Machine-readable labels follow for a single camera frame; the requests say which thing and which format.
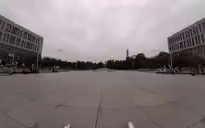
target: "road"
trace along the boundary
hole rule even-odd
[[[0,128],[205,128],[205,76],[72,71],[0,76]]]

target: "building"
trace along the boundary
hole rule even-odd
[[[205,18],[167,38],[173,62],[177,56],[194,63],[205,63]]]
[[[43,37],[0,15],[0,59],[38,66]]]

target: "building facade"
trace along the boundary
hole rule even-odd
[[[167,38],[173,62],[178,56],[205,64],[205,18]]]
[[[0,15],[0,59],[38,66],[42,47],[43,37]]]

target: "sky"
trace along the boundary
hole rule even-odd
[[[205,0],[0,0],[0,14],[44,37],[43,56],[104,61],[167,50],[205,17]]]

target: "ground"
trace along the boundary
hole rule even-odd
[[[72,71],[0,76],[0,128],[205,128],[205,76]]]

